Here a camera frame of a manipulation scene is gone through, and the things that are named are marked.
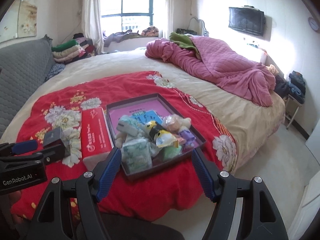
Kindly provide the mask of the clothes pile on windowsill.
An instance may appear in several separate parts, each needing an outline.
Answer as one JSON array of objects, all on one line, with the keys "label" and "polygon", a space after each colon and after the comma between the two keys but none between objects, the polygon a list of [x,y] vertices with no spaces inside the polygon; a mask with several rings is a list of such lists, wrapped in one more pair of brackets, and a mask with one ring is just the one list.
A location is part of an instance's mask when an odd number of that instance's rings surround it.
[{"label": "clothes pile on windowsill", "polygon": [[109,47],[112,42],[120,43],[125,40],[133,38],[144,38],[144,37],[158,37],[159,30],[155,26],[150,26],[147,29],[144,29],[141,33],[139,31],[133,32],[129,29],[127,31],[121,31],[117,33],[112,33],[108,37],[104,36],[104,47]]}]

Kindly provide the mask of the clear plastic bag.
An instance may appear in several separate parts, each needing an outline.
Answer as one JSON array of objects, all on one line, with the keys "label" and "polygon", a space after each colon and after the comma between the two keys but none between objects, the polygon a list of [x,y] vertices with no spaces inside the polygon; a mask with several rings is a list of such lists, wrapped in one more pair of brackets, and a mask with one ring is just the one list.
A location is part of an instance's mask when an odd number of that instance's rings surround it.
[{"label": "clear plastic bag", "polygon": [[180,127],[183,125],[184,119],[177,115],[172,114],[165,116],[162,121],[162,126],[169,132],[175,132],[180,129]]}]

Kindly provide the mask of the beige bed sheet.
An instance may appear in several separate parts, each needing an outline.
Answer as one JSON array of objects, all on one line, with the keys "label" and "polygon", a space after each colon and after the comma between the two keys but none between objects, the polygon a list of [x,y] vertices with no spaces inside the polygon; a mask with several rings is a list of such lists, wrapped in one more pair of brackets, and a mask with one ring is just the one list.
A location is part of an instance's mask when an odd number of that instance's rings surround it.
[{"label": "beige bed sheet", "polygon": [[260,107],[210,82],[193,77],[172,64],[147,58],[144,50],[136,49],[71,63],[33,93],[1,136],[1,142],[16,140],[22,124],[30,116],[33,104],[45,94],[103,77],[151,70],[159,72],[175,88],[189,94],[196,103],[208,108],[230,131],[236,140],[238,153],[235,168],[240,168],[253,158],[285,120],[285,103],[275,92],[271,92],[273,105]]}]

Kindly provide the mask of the yellow black snack packet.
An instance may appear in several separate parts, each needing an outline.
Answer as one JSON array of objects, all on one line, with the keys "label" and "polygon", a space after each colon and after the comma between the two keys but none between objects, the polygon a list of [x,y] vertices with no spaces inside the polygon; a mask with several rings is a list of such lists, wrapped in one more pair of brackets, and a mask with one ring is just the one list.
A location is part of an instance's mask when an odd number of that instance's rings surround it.
[{"label": "yellow black snack packet", "polygon": [[178,139],[158,122],[150,121],[146,123],[145,127],[151,140],[158,148],[165,148],[169,146],[178,148]]}]

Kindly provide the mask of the dark clothes on stool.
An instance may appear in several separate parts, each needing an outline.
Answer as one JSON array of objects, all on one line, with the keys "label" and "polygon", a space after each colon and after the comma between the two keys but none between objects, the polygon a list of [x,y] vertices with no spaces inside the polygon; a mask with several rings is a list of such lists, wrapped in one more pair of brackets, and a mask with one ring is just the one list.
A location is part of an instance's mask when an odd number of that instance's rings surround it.
[{"label": "dark clothes on stool", "polygon": [[285,81],[280,75],[276,76],[274,91],[282,98],[292,96],[301,105],[305,102],[306,84],[303,75],[292,71],[289,74],[289,81]]}]

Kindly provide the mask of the wall clock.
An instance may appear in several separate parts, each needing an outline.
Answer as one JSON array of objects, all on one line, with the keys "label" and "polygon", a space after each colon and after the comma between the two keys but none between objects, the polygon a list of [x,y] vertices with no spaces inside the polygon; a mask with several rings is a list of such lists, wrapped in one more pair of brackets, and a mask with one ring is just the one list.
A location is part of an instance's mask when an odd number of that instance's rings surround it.
[{"label": "wall clock", "polygon": [[313,17],[308,18],[308,24],[313,31],[319,32],[319,25]]}]

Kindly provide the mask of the red white tissue box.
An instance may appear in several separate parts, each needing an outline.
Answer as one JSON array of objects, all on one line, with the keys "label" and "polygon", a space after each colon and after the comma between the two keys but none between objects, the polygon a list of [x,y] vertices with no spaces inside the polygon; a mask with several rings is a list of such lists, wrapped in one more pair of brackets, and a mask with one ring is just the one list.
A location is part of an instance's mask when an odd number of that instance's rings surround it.
[{"label": "red white tissue box", "polygon": [[113,148],[102,107],[82,111],[80,139],[82,161],[89,171],[93,171],[97,163],[105,160]]}]

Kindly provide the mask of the wall mounted television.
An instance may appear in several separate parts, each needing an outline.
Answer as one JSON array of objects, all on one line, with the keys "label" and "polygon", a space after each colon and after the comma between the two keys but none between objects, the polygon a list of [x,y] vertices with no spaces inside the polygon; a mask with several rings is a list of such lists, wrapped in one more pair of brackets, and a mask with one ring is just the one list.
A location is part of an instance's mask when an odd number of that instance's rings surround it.
[{"label": "wall mounted television", "polygon": [[265,14],[254,7],[229,7],[228,27],[243,33],[263,36],[265,29]]}]

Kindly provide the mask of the small side stool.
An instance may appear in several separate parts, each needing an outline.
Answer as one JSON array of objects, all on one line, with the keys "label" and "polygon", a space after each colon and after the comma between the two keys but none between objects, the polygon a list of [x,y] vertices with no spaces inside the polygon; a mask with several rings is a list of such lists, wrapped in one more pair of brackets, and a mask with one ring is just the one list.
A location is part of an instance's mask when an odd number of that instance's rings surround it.
[{"label": "small side stool", "polygon": [[288,121],[286,126],[286,130],[292,125],[295,117],[302,107],[302,104],[298,102],[293,96],[288,95],[286,103],[285,103],[285,118]]}]

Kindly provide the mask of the wall painting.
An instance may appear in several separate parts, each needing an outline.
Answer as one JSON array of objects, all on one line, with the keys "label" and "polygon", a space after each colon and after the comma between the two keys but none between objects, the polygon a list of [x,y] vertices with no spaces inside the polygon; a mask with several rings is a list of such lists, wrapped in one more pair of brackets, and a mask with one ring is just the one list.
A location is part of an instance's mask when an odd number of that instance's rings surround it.
[{"label": "wall painting", "polygon": [[1,20],[1,43],[37,35],[38,0],[14,0]]}]

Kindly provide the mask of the green cloth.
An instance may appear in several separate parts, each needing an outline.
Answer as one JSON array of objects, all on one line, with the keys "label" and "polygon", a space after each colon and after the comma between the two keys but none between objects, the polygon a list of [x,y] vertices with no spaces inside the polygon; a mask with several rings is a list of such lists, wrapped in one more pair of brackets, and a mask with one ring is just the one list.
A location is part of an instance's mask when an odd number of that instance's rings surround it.
[{"label": "green cloth", "polygon": [[196,55],[199,55],[199,51],[196,46],[193,44],[192,40],[189,36],[184,34],[178,34],[176,32],[172,32],[169,35],[169,40],[174,44],[178,45],[180,48],[193,50],[195,51]]}]

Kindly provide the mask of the white floral cloth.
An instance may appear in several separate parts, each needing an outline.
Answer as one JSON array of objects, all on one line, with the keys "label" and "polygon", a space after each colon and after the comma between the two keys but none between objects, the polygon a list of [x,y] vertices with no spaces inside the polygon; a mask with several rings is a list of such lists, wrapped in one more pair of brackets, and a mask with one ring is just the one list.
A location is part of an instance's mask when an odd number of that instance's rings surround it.
[{"label": "white floral cloth", "polygon": [[151,141],[141,125],[122,123],[117,124],[116,130],[118,131],[115,138],[115,146],[117,148],[122,148],[126,142],[136,142],[139,139],[143,139],[146,143],[147,150],[153,158],[159,154],[160,149]]}]

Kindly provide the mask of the window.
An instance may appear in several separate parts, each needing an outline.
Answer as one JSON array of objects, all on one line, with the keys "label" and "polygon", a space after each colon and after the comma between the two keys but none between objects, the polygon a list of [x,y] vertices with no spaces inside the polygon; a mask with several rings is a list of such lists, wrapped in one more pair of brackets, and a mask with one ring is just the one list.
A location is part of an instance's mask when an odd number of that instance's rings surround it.
[{"label": "window", "polygon": [[100,0],[101,31],[106,36],[153,25],[153,0]]}]

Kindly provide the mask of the green white tissue pack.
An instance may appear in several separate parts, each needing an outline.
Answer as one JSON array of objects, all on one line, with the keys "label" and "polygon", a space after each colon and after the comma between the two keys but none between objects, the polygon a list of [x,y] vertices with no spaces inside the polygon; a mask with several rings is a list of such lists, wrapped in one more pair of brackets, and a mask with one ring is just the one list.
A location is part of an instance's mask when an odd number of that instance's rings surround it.
[{"label": "green white tissue pack", "polygon": [[125,142],[121,148],[122,162],[128,174],[145,171],[152,168],[148,139],[138,138]]}]

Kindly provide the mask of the red floral blanket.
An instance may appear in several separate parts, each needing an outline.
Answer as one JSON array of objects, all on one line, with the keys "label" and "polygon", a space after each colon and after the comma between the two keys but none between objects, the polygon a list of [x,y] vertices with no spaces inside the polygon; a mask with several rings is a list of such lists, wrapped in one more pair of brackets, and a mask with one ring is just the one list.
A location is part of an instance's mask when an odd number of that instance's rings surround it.
[{"label": "red floral blanket", "polygon": [[[233,171],[237,152],[231,133],[209,109],[152,71],[104,77],[40,97],[22,125],[17,141],[35,139],[43,144],[46,132],[62,127],[71,143],[71,155],[49,165],[47,176],[63,180],[77,178],[86,171],[85,152],[80,143],[81,112],[152,93],[161,94],[183,116],[191,119],[206,140],[203,151],[210,161],[221,170]],[[191,160],[185,159],[133,181],[120,171],[108,196],[99,203],[99,209],[153,221],[171,209],[192,207],[202,192]]]}]

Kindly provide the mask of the teal tissue pack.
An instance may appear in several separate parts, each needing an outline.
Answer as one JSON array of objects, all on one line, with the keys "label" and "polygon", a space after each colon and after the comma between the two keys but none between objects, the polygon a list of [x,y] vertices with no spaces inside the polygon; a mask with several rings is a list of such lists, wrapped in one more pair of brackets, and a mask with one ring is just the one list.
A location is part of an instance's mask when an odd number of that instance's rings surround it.
[{"label": "teal tissue pack", "polygon": [[133,137],[145,133],[143,129],[143,124],[135,118],[132,118],[128,115],[123,115],[118,120],[116,129]]}]

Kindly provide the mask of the folded clothes stack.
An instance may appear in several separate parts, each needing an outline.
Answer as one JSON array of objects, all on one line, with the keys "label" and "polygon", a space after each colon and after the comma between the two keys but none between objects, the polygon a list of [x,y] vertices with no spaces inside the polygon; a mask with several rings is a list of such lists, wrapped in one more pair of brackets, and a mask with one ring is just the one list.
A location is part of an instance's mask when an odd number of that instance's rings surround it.
[{"label": "folded clothes stack", "polygon": [[83,33],[76,33],[71,40],[52,47],[52,55],[56,63],[69,64],[94,57],[97,50],[91,39],[86,38]]}]

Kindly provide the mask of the white plush doll purple dress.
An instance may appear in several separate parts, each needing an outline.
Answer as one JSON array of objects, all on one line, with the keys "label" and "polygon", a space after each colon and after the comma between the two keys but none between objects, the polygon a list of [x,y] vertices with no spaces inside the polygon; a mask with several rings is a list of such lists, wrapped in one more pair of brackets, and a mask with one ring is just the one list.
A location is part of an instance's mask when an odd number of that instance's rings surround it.
[{"label": "white plush doll purple dress", "polygon": [[195,136],[190,131],[191,128],[191,118],[179,118],[178,119],[179,128],[177,134],[182,137],[186,142],[193,142]]}]

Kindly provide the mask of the pink quilted comforter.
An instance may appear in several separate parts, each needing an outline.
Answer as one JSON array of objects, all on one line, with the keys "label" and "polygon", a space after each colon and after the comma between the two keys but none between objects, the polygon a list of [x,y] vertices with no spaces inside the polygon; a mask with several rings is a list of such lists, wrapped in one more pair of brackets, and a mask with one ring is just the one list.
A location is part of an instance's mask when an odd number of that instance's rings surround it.
[{"label": "pink quilted comforter", "polygon": [[265,65],[239,55],[222,40],[205,36],[189,37],[199,55],[165,38],[149,42],[145,55],[172,63],[189,75],[211,82],[258,106],[272,106],[271,91],[275,88],[276,80]]}]

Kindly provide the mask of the grey quilted headboard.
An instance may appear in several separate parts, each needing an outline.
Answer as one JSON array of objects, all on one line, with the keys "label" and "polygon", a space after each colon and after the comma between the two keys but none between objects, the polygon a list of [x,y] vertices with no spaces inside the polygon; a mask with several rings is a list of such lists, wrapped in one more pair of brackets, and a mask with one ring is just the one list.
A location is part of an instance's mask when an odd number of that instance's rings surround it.
[{"label": "grey quilted headboard", "polygon": [[1,48],[1,134],[54,64],[52,39],[47,35]]}]

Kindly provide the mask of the left white curtain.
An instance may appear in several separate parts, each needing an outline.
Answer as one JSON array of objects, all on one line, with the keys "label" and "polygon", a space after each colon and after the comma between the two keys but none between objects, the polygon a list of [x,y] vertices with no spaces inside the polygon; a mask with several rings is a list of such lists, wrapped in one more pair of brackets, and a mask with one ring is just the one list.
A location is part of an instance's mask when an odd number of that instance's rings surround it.
[{"label": "left white curtain", "polygon": [[97,53],[102,54],[104,41],[101,31],[100,0],[82,0],[81,17],[81,27],[84,36],[91,39]]}]

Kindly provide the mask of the dark blue box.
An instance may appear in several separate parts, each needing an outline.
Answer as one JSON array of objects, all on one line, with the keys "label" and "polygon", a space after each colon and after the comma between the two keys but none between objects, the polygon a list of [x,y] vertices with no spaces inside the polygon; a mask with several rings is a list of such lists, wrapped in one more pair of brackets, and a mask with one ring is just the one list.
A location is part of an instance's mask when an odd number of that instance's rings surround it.
[{"label": "dark blue box", "polygon": [[61,127],[57,127],[44,135],[43,147],[47,148],[54,145],[64,145],[65,135]]}]

